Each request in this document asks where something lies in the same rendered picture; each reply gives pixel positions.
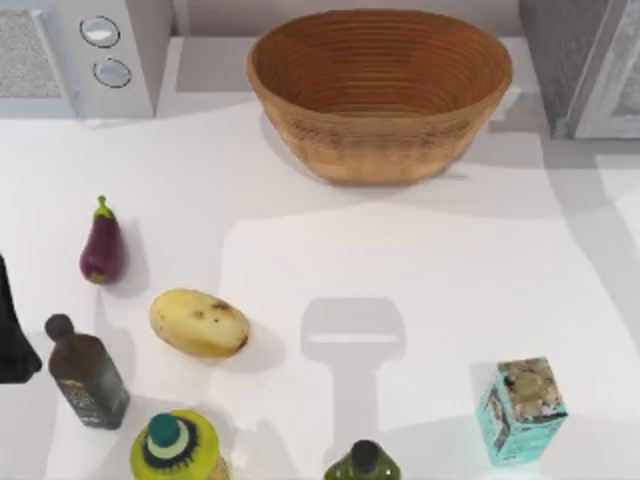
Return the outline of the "yellow potato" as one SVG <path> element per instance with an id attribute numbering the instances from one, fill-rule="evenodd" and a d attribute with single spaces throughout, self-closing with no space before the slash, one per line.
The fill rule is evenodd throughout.
<path id="1" fill-rule="evenodd" d="M 174 288 L 151 303 L 154 333 L 174 349 L 201 359 L 228 358 L 248 342 L 251 325 L 235 306 L 207 293 Z"/>

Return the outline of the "brown woven basket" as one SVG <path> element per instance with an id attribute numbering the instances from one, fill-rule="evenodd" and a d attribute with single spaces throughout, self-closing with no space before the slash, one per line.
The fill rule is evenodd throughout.
<path id="1" fill-rule="evenodd" d="M 402 9 L 330 10 L 264 34 L 249 83 L 291 154 L 343 185 L 413 184 L 444 171 L 488 122 L 511 56 L 465 21 Z"/>

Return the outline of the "purple eggplant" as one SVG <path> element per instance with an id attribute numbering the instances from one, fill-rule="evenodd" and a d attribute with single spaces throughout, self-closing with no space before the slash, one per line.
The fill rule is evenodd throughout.
<path id="1" fill-rule="evenodd" d="M 124 268 L 124 247 L 120 225 L 107 205 L 105 195 L 97 198 L 92 228 L 81 253 L 79 267 L 83 277 L 97 285 L 116 283 Z"/>

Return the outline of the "green bottle with black cap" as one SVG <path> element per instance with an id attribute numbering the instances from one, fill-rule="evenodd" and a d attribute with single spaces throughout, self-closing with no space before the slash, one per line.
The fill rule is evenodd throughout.
<path id="1" fill-rule="evenodd" d="M 401 480 L 401 469 L 372 440 L 358 440 L 325 472 L 323 480 Z"/>

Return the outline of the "yellow-green bottle with teal cap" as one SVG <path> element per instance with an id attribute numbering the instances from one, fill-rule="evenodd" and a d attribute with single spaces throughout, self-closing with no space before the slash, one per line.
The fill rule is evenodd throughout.
<path id="1" fill-rule="evenodd" d="M 177 409 L 154 415 L 130 451 L 134 480 L 230 480 L 213 424 Z"/>

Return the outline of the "teal carton box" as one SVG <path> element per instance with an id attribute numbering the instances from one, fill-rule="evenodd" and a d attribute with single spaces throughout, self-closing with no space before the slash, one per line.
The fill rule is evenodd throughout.
<path id="1" fill-rule="evenodd" d="M 547 358 L 497 363 L 480 396 L 476 418 L 492 465 L 540 459 L 568 418 Z"/>

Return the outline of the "round microwave knob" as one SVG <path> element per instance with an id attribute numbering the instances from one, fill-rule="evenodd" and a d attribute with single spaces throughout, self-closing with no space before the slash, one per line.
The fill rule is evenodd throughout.
<path id="1" fill-rule="evenodd" d="M 91 46 L 111 48 L 121 37 L 117 24 L 104 16 L 94 16 L 80 21 L 80 34 Z"/>
<path id="2" fill-rule="evenodd" d="M 96 62 L 93 65 L 93 75 L 101 85 L 112 89 L 124 88 L 132 79 L 130 68 L 114 58 Z"/>

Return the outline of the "dark square bottle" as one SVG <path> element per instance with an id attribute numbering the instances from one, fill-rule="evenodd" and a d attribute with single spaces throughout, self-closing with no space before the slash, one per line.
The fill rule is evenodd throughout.
<path id="1" fill-rule="evenodd" d="M 104 343 L 76 332 L 71 319 L 61 313 L 47 319 L 45 331 L 54 343 L 49 373 L 81 423 L 89 428 L 118 429 L 130 394 Z"/>

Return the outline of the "pale microwave oven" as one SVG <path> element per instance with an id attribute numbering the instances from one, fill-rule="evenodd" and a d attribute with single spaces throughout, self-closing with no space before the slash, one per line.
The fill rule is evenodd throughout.
<path id="1" fill-rule="evenodd" d="M 94 16 L 117 24 L 116 45 L 82 38 L 80 21 Z M 173 23 L 173 0 L 0 0 L 0 119 L 154 117 Z M 130 68 L 126 87 L 94 78 L 107 58 Z"/>

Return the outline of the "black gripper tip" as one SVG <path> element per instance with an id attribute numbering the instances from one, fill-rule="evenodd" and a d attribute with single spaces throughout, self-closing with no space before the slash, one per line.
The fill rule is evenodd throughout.
<path id="1" fill-rule="evenodd" d="M 19 323 L 0 254 L 0 385 L 26 384 L 41 369 L 42 361 Z"/>

